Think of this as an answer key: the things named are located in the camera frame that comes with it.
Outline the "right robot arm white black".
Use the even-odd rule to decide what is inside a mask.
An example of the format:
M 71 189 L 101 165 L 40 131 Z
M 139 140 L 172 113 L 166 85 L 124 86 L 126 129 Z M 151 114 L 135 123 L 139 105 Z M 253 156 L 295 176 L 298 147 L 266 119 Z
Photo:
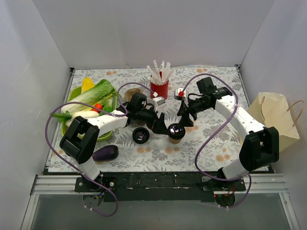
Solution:
M 178 88 L 174 98 L 181 101 L 177 115 L 181 118 L 181 127 L 192 127 L 197 119 L 197 113 L 207 109 L 214 109 L 226 121 L 205 141 L 208 144 L 227 124 L 231 124 L 243 139 L 239 158 L 229 165 L 222 167 L 216 177 L 218 187 L 222 190 L 230 189 L 235 180 L 242 176 L 268 166 L 279 160 L 279 132 L 274 127 L 266 127 L 253 118 L 238 103 L 238 95 L 228 85 L 217 88 L 212 79 L 213 74 L 204 74 L 203 79 L 197 81 L 200 96 L 189 99 L 186 88 Z

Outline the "black plastic cup lid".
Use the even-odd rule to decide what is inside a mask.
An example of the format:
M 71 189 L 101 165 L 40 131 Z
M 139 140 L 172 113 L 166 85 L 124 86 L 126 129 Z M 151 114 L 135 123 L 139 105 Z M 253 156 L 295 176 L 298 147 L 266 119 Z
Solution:
M 168 136 L 174 140 L 180 140 L 185 136 L 186 130 L 178 123 L 173 123 L 168 127 Z

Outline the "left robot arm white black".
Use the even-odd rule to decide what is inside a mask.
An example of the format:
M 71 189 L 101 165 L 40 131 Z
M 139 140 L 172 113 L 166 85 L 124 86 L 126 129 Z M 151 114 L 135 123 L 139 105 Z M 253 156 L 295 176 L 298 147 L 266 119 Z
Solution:
M 165 103 L 163 97 L 155 97 L 147 103 L 147 96 L 142 93 L 133 94 L 129 102 L 125 102 L 109 115 L 105 114 L 96 118 L 83 118 L 77 116 L 60 141 L 60 148 L 69 155 L 85 178 L 85 185 L 90 191 L 96 192 L 102 186 L 92 154 L 99 136 L 109 131 L 124 128 L 129 120 L 139 120 L 155 134 L 168 135 L 165 125 L 165 114 L 158 115 L 158 106 Z

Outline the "brown paper coffee cup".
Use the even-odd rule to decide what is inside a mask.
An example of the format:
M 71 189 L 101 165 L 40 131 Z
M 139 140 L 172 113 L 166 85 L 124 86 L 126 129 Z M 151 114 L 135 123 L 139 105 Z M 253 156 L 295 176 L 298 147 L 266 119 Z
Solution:
M 182 140 L 182 138 L 172 138 L 172 137 L 169 137 L 169 141 L 172 143 L 172 144 L 178 144 L 180 143 Z

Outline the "brown cardboard cup carrier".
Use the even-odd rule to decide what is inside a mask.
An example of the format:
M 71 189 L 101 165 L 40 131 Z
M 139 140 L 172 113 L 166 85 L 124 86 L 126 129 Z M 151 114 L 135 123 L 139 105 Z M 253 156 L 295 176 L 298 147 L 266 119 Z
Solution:
M 128 89 L 125 91 L 125 101 L 126 102 L 129 102 L 132 98 L 132 96 L 135 94 L 135 93 L 143 93 L 143 90 L 141 88 L 132 88 L 132 89 Z

